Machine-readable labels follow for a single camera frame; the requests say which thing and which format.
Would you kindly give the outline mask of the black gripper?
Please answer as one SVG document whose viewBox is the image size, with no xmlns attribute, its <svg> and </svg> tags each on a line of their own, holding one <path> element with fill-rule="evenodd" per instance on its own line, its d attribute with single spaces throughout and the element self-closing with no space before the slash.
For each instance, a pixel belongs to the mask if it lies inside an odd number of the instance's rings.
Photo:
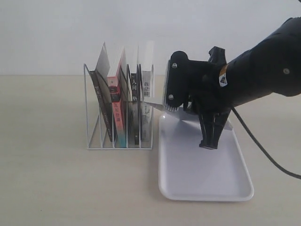
<svg viewBox="0 0 301 226">
<path fill-rule="evenodd" d="M 231 108 L 218 93 L 218 73 L 226 64 L 225 51 L 213 47 L 209 56 L 208 61 L 190 60 L 180 50 L 170 56 L 163 105 L 173 112 L 182 106 L 185 113 L 196 115 L 202 132 L 199 147 L 213 150 L 218 148 Z"/>
</svg>

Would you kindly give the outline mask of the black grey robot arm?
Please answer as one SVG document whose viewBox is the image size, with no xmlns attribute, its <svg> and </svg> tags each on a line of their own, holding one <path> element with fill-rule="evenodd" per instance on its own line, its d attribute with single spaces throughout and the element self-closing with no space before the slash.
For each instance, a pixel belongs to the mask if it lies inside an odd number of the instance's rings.
<svg viewBox="0 0 301 226">
<path fill-rule="evenodd" d="M 189 59 L 175 51 L 166 68 L 163 105 L 196 115 L 199 146 L 217 149 L 229 114 L 236 106 L 272 93 L 294 97 L 301 92 L 301 19 L 291 17 L 253 48 L 231 61 L 214 46 L 209 59 Z"/>
</svg>

